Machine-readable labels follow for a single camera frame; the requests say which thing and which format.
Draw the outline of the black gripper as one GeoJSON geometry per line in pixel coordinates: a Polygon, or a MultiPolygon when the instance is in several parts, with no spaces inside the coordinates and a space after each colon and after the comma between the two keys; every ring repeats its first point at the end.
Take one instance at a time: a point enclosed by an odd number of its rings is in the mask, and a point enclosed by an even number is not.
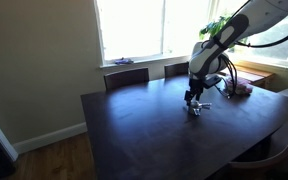
{"type": "Polygon", "coordinates": [[[191,104],[191,100],[193,100],[193,106],[198,107],[200,105],[200,96],[203,93],[203,81],[201,79],[190,79],[189,80],[190,90],[185,92],[184,100],[186,101],[186,105],[189,106],[191,104]]]}

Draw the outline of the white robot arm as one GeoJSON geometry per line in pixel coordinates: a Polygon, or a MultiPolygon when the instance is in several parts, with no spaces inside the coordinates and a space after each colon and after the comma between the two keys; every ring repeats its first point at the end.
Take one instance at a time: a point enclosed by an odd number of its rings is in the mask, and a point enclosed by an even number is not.
{"type": "Polygon", "coordinates": [[[207,42],[196,43],[188,63],[189,86],[184,100],[189,108],[199,108],[203,89],[215,86],[218,76],[207,78],[226,67],[231,61],[224,51],[240,40],[264,32],[288,16],[288,0],[248,0],[228,22],[207,42]]]}

